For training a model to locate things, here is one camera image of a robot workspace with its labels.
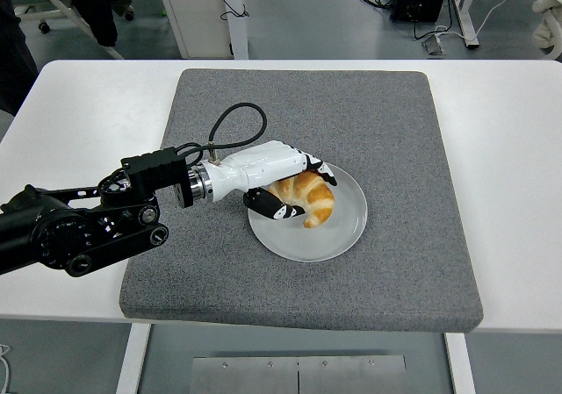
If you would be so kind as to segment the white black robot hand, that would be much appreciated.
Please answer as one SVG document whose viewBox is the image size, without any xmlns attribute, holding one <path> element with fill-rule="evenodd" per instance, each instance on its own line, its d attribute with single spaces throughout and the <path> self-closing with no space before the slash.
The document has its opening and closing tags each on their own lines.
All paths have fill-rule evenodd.
<svg viewBox="0 0 562 394">
<path fill-rule="evenodd" d="M 275 220 L 303 215 L 305 228 L 324 224 L 335 208 L 330 188 L 337 182 L 328 164 L 280 141 L 230 154 L 216 164 L 203 161 L 200 174 L 210 201 L 240 190 L 251 211 Z"/>
</svg>

